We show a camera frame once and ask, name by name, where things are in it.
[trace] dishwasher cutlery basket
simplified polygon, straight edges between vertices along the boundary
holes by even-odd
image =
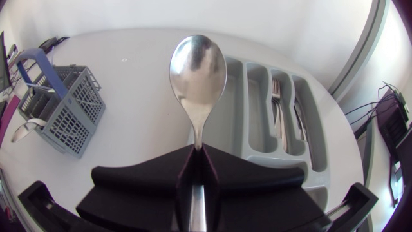
[[[32,82],[23,59],[34,59],[42,73]],[[18,110],[24,119],[47,122],[36,132],[61,153],[80,158],[96,131],[106,105],[98,94],[100,85],[87,66],[52,66],[42,49],[21,53],[17,67],[26,83],[51,87],[55,93],[35,88],[27,91]]]

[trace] blue handle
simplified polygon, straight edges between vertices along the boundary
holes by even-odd
[[[47,81],[51,84],[51,87],[55,89],[57,95],[60,99],[63,99],[66,96],[68,89],[65,87],[63,82],[60,80],[59,76],[57,75],[56,71],[54,70],[52,64],[50,64],[49,60],[47,59],[46,54],[40,48],[30,48],[22,53],[17,58],[17,68],[19,69],[23,80],[28,83],[32,84],[29,76],[27,75],[26,70],[23,67],[21,60],[23,59],[33,59],[37,62],[37,65],[41,69],[42,73],[46,76]]]

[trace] gray cutlery tray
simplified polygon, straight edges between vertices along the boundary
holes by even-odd
[[[330,170],[318,111],[308,82],[292,72],[256,62],[225,56],[227,83],[203,132],[203,142],[255,164],[270,168],[300,167],[305,172],[303,188],[326,209]],[[281,83],[288,153],[276,137],[272,109],[272,80]],[[308,142],[301,140],[294,111],[299,101]],[[194,140],[189,133],[189,144]]]

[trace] gray plastic basket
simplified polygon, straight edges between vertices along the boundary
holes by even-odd
[[[68,89],[60,100],[56,93],[27,91],[19,104],[24,119],[40,118],[47,124],[36,132],[62,153],[80,158],[106,108],[98,94],[100,85],[87,66],[54,66],[55,73]],[[42,72],[33,84],[51,87]]]

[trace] metal spoon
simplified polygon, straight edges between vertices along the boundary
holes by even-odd
[[[29,119],[23,125],[14,132],[12,142],[19,142],[22,138],[26,137],[36,127],[43,127],[46,125],[46,121],[42,119]]]
[[[192,122],[194,147],[200,150],[206,119],[225,89],[225,58],[209,38],[192,35],[174,51],[169,75],[173,92]]]

